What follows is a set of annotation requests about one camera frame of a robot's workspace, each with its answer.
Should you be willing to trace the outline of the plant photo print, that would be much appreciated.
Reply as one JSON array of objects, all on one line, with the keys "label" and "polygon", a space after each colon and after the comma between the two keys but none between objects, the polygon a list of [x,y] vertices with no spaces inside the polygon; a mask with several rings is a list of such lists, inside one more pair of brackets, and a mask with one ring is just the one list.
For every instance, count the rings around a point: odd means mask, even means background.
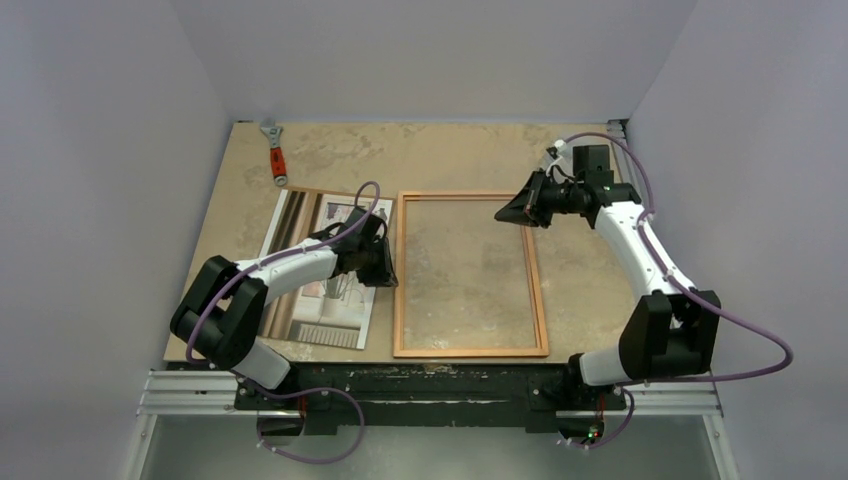
[{"label": "plant photo print", "polygon": [[[282,189],[259,255],[286,250],[309,234],[344,222],[358,205],[367,209],[372,199],[317,189]],[[376,289],[366,287],[351,272],[312,282],[266,307],[260,336],[331,347],[362,350]]]}]

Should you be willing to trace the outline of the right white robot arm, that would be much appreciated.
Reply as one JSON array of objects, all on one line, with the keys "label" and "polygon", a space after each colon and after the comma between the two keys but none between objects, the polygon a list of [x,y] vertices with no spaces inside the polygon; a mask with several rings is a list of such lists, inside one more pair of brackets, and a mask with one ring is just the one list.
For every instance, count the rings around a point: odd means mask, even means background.
[{"label": "right white robot arm", "polygon": [[601,386],[706,372],[719,317],[703,305],[718,306],[719,299],[685,277],[673,279],[676,266],[665,250],[648,246],[655,237],[648,211],[633,185],[616,181],[609,147],[558,140],[546,154],[547,166],[530,175],[495,220],[547,228],[556,214],[584,218],[615,253],[636,300],[613,346],[570,358],[572,373],[561,381],[564,399],[584,407]]}]

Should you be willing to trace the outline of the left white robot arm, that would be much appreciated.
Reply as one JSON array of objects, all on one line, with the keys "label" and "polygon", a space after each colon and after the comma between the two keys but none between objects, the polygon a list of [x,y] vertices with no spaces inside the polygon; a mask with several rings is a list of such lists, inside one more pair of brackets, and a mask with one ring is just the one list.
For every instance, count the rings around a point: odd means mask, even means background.
[{"label": "left white robot arm", "polygon": [[185,342],[188,360],[205,358],[250,379],[272,408],[287,408],[298,395],[290,376],[295,368],[259,340],[265,308],[308,284],[349,273],[367,287],[396,286],[386,232],[384,219],[356,206],[346,221],[286,250],[240,262],[213,256],[177,306],[170,331]]}]

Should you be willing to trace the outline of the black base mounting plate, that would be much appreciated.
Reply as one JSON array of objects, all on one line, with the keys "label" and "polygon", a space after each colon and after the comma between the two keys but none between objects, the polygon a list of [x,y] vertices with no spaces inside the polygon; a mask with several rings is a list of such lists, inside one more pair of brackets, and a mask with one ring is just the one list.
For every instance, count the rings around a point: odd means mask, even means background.
[{"label": "black base mounting plate", "polygon": [[290,412],[307,435],[341,426],[515,427],[581,434],[626,402],[611,387],[576,383],[557,363],[299,362],[277,389],[237,388],[235,407],[261,416]]}]

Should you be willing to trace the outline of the red handled adjustable wrench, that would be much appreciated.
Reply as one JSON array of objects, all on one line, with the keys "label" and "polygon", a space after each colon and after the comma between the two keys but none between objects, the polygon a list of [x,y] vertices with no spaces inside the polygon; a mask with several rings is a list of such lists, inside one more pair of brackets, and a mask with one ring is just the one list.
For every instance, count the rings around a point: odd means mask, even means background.
[{"label": "red handled adjustable wrench", "polygon": [[283,128],[273,119],[265,119],[260,123],[260,131],[269,142],[270,168],[274,183],[278,187],[285,187],[288,183],[288,174],[281,144]]}]

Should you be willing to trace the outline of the aluminium rail frame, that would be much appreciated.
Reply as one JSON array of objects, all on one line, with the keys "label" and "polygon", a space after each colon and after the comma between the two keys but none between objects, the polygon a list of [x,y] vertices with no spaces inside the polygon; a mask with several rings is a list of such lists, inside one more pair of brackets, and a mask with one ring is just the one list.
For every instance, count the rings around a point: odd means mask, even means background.
[{"label": "aluminium rail frame", "polygon": [[[407,363],[473,363],[466,358],[456,362],[428,362],[416,357]],[[507,363],[539,363],[533,358],[508,358]],[[235,407],[238,386],[245,380],[236,374],[212,367],[193,367],[184,362],[171,362],[163,370],[152,371],[147,379],[138,410],[140,429],[149,432],[154,421],[167,416],[246,416],[276,423],[300,422],[290,412],[261,416],[254,411]],[[716,384],[705,377],[696,382],[674,383],[644,380],[631,386],[611,387],[614,395],[626,402],[622,413],[604,412],[598,421],[591,421],[587,431],[587,446],[597,447],[614,434],[600,428],[603,418],[616,419],[628,425],[636,416],[698,417],[704,424],[717,474],[722,479],[735,479],[739,470],[725,436],[723,409]]]}]

